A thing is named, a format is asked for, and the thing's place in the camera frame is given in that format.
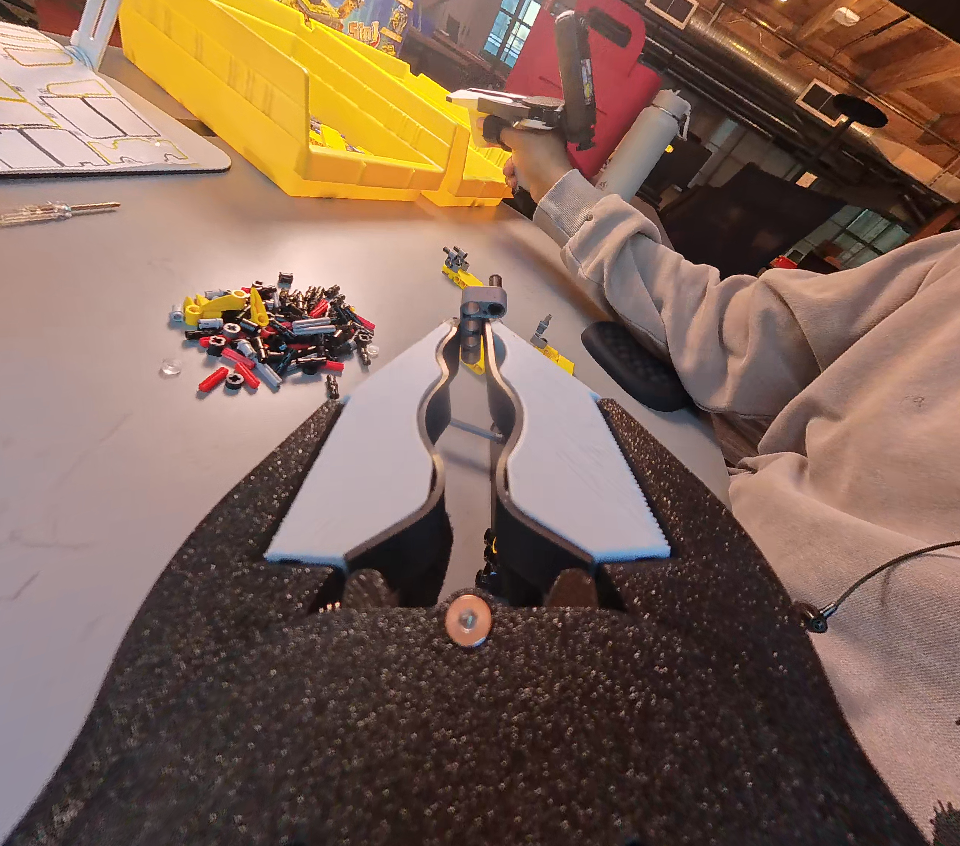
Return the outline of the person's right hand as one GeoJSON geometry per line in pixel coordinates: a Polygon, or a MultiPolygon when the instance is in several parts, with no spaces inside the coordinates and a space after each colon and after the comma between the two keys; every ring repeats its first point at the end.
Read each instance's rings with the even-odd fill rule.
{"type": "Polygon", "coordinates": [[[504,128],[500,140],[510,150],[504,166],[507,185],[513,193],[528,192],[535,204],[571,170],[568,144],[558,130],[504,128]]]}

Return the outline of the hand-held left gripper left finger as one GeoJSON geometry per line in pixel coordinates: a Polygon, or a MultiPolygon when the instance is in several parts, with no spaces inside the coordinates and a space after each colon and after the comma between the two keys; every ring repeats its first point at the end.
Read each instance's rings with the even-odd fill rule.
{"type": "Polygon", "coordinates": [[[447,320],[348,399],[275,532],[268,561],[427,571],[450,546],[436,445],[451,421],[459,325],[447,320]]]}

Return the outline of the white printed mat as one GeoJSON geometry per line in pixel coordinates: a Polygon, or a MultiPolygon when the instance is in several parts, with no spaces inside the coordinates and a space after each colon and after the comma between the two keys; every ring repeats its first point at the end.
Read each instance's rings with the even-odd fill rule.
{"type": "Polygon", "coordinates": [[[1,25],[1,175],[225,172],[230,157],[54,39],[1,25]]]}

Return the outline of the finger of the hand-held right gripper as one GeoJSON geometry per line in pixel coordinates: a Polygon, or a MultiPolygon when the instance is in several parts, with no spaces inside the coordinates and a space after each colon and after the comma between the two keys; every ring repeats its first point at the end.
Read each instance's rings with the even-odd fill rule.
{"type": "Polygon", "coordinates": [[[527,113],[526,98],[482,88],[463,88],[447,96],[451,104],[476,113],[527,113]]]}

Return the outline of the yellow plastic bin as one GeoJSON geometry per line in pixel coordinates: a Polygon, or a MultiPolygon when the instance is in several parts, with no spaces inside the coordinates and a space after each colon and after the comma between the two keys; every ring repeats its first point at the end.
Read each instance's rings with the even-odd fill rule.
{"type": "Polygon", "coordinates": [[[275,0],[124,0],[126,58],[294,197],[414,201],[444,168],[403,151],[337,94],[325,96],[303,16],[275,0]],[[321,121],[367,155],[311,146],[321,121]]]}
{"type": "Polygon", "coordinates": [[[298,35],[318,53],[324,96],[352,103],[403,151],[394,159],[418,153],[443,168],[428,200],[440,207],[494,206],[506,195],[505,155],[483,153],[474,142],[467,112],[450,103],[448,92],[410,65],[362,44],[329,26],[302,19],[298,35]]]}

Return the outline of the grey building connector piece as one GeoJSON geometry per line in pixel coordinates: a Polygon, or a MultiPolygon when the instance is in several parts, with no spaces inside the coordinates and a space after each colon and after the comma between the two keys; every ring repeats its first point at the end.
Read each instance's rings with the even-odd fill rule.
{"type": "Polygon", "coordinates": [[[507,311],[508,296],[498,274],[489,277],[488,285],[462,289],[459,343],[463,365],[473,370],[484,365],[486,324],[503,318],[507,311]]]}

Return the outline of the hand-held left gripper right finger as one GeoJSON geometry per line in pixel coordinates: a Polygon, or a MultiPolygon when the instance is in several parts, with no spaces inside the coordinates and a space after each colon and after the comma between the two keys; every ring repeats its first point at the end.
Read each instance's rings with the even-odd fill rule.
{"type": "Polygon", "coordinates": [[[486,325],[485,344],[489,411],[505,438],[497,486],[510,513],[593,565],[669,558],[599,396],[503,324],[486,325]]]}

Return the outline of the person's right forearm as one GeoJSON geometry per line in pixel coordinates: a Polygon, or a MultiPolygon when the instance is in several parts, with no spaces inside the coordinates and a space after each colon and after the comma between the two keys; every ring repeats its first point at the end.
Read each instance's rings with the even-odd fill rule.
{"type": "Polygon", "coordinates": [[[588,192],[574,170],[547,180],[536,211],[581,285],[672,362],[694,403],[773,416],[796,392],[791,334],[771,281],[721,280],[664,246],[653,223],[617,196],[588,192]]]}

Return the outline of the pile of small building parts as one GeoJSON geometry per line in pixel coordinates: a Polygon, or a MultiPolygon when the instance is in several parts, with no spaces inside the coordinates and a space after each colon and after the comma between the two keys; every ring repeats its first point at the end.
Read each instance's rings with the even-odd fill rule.
{"type": "Polygon", "coordinates": [[[337,402],[347,364],[368,370],[379,356],[374,322],[340,285],[297,284],[290,273],[188,295],[167,322],[203,356],[201,400],[218,392],[277,394],[291,381],[321,380],[325,396],[337,402]]]}

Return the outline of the red felt bag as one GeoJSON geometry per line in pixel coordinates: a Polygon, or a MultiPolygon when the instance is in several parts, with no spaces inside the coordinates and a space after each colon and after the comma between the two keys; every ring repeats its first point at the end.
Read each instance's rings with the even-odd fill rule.
{"type": "MultiPolygon", "coordinates": [[[[662,88],[660,75],[642,63],[646,30],[642,15],[622,0],[577,0],[586,17],[597,100],[594,147],[568,148],[571,163],[594,180],[640,113],[662,88]]],[[[506,81],[507,93],[559,97],[562,94],[555,19],[541,13],[506,81]]]]}

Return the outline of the person's beige sweatshirt torso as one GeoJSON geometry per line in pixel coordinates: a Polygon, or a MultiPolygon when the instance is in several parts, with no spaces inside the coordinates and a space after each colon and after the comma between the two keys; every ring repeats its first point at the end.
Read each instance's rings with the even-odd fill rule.
{"type": "MultiPolygon", "coordinates": [[[[834,275],[709,278],[706,403],[770,417],[730,484],[795,600],[958,541],[958,233],[834,275]]],[[[958,547],[868,581],[810,636],[852,732],[927,836],[958,841],[958,547]]]]}

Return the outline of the heap of mixed building parts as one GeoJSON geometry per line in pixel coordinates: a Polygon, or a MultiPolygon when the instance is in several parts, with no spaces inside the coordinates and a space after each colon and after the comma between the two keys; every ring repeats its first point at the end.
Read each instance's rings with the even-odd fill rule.
{"type": "Polygon", "coordinates": [[[366,149],[351,144],[342,132],[324,124],[315,117],[310,122],[309,142],[311,146],[327,148],[336,152],[368,155],[366,149]]]}

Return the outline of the small yellow pinned assembly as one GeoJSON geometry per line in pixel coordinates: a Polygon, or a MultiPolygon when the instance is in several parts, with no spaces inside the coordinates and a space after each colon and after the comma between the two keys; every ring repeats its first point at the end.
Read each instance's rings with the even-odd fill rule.
{"type": "Polygon", "coordinates": [[[486,283],[470,271],[467,253],[459,247],[443,247],[445,261],[441,273],[458,288],[481,288],[486,283]]]}
{"type": "Polygon", "coordinates": [[[534,335],[530,339],[530,343],[534,348],[538,349],[539,352],[546,357],[546,359],[551,360],[564,372],[574,376],[574,363],[561,354],[557,348],[554,348],[548,342],[546,337],[546,331],[551,323],[553,316],[552,314],[547,314],[543,319],[540,320],[534,335]]]}

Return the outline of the grey desk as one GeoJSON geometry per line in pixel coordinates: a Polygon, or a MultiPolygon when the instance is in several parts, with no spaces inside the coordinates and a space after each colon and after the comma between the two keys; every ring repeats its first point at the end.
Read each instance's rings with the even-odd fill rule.
{"type": "Polygon", "coordinates": [[[56,771],[139,607],[191,531],[326,400],[321,381],[204,399],[205,360],[170,328],[197,292],[338,285],[379,357],[348,395],[458,308],[442,249],[500,274],[509,327],[547,336],[714,494],[729,477],[710,420],[626,396],[580,342],[606,317],[555,244],[507,207],[295,199],[234,151],[218,175],[1,180],[2,213],[120,202],[112,214],[2,229],[2,839],[56,771]],[[179,360],[180,376],[159,373],[179,360]]]}

